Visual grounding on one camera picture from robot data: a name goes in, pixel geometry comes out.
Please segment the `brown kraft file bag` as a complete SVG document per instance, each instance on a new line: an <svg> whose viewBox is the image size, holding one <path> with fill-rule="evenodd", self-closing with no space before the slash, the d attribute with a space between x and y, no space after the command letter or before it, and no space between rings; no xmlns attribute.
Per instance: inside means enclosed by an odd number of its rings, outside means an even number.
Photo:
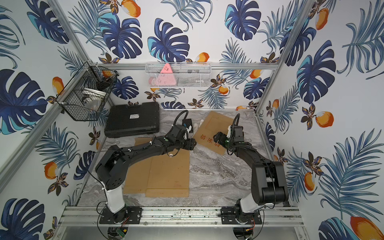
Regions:
<svg viewBox="0 0 384 240"><path fill-rule="evenodd" d="M226 149L214 142L214 135L219 132L227 135L228 127L233 123L233 119L234 118L211 111L204 119L193 138L199 145L202 145L219 155L224 155Z"/></svg>
<svg viewBox="0 0 384 240"><path fill-rule="evenodd" d="M152 158L142 160L129 167L123 194L145 194L147 191Z"/></svg>
<svg viewBox="0 0 384 240"><path fill-rule="evenodd" d="M190 152L173 151L173 157L152 157L147 198L187 198L190 186Z"/></svg>

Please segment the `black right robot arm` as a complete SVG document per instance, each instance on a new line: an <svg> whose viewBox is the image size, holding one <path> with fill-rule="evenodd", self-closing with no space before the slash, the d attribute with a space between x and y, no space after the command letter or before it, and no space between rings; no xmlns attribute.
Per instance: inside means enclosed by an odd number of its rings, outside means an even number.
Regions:
<svg viewBox="0 0 384 240"><path fill-rule="evenodd" d="M218 132L214 135L214 142L225 148L228 155L240 158L252 170L251 193L238 200L239 211L249 214L287 202L289 191L283 164L267 159L246 142L239 120L240 114L237 114L227 134Z"/></svg>

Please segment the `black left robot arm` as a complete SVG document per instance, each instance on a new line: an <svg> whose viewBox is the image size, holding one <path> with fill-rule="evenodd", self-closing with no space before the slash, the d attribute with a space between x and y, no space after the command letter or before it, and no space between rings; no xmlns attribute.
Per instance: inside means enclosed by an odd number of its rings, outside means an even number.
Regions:
<svg viewBox="0 0 384 240"><path fill-rule="evenodd" d="M112 214L126 209L123 184L131 166L156 156L167 155L172 158L174 150L194 150L197 142L189 137L192 128L177 124L178 119L182 115L186 119L188 113L188 110L179 113L171 129L164 136L153 137L148 143L133 147L120 148L113 145L107 150L96 166L96 174L98 181L103 186L108 210Z"/></svg>

